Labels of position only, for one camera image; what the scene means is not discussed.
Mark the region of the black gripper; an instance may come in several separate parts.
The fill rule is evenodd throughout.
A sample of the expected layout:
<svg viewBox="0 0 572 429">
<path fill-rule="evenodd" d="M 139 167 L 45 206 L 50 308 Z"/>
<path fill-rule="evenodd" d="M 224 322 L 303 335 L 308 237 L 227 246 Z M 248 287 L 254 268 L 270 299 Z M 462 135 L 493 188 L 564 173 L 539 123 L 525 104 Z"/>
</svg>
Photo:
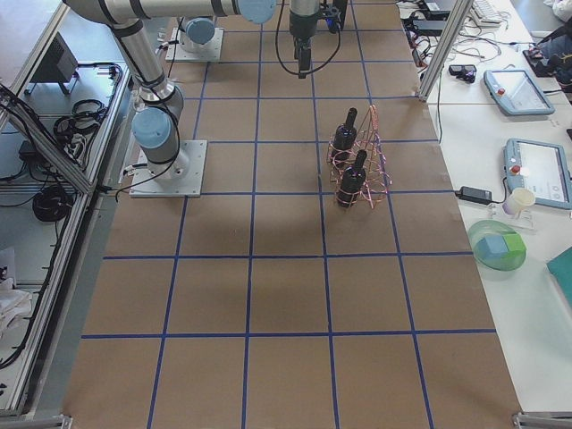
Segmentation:
<svg viewBox="0 0 572 429">
<path fill-rule="evenodd" d="M 294 58 L 298 61 L 298 76 L 307 77 L 311 70 L 311 40 L 309 38 L 294 38 Z"/>
</svg>

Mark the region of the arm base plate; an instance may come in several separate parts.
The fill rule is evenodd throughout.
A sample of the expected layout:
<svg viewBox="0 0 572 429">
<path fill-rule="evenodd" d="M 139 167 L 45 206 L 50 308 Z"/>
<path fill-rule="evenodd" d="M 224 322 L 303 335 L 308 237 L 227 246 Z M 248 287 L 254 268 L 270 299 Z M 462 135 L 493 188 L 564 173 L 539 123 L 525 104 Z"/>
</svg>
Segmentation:
<svg viewBox="0 0 572 429">
<path fill-rule="evenodd" d="M 215 28 L 213 38 L 204 45 L 192 42 L 182 31 L 172 31 L 172 41 L 177 44 L 168 46 L 165 56 L 166 61 L 176 63 L 207 63 L 219 62 L 223 48 L 223 28 Z"/>
<path fill-rule="evenodd" d="M 129 188 L 133 198 L 177 198 L 201 195 L 206 163 L 206 140 L 183 140 L 180 153 L 167 172 L 157 175 L 166 168 L 151 164 L 135 171 L 133 186 Z"/>
</svg>

